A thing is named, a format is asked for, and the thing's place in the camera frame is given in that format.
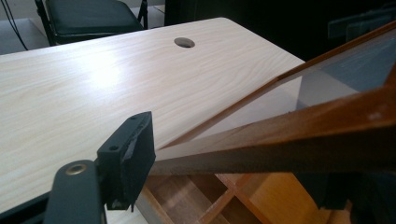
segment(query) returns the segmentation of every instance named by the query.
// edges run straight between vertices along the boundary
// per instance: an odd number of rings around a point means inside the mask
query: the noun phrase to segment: wooden desk
[[[158,149],[302,62],[225,19],[0,56],[0,212],[136,113],[152,111]]]

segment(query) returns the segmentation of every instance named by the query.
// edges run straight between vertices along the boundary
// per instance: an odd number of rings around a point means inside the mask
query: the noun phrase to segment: wooden board
[[[1,56],[0,211],[50,190],[64,164],[93,160],[136,113],[152,111],[160,148],[301,63],[226,19]]]

